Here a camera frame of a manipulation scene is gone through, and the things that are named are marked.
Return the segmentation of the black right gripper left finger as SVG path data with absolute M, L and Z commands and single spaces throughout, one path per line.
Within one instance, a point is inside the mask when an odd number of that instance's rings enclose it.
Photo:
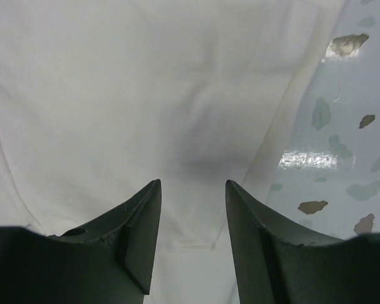
M 103 244 L 144 295 L 148 295 L 162 209 L 162 182 L 152 180 L 126 202 L 60 236 L 67 243 Z

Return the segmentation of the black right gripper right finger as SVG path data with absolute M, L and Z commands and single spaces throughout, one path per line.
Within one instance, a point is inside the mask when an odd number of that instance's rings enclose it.
M 225 206 L 241 303 L 290 302 L 276 241 L 295 246 L 324 246 L 341 241 L 288 219 L 233 180 L 225 183 Z

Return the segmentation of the white t shirt red print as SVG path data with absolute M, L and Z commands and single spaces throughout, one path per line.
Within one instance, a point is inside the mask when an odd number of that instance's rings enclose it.
M 225 182 L 343 5 L 0 1 L 0 225 L 60 235 L 160 179 L 146 303 L 237 303 Z

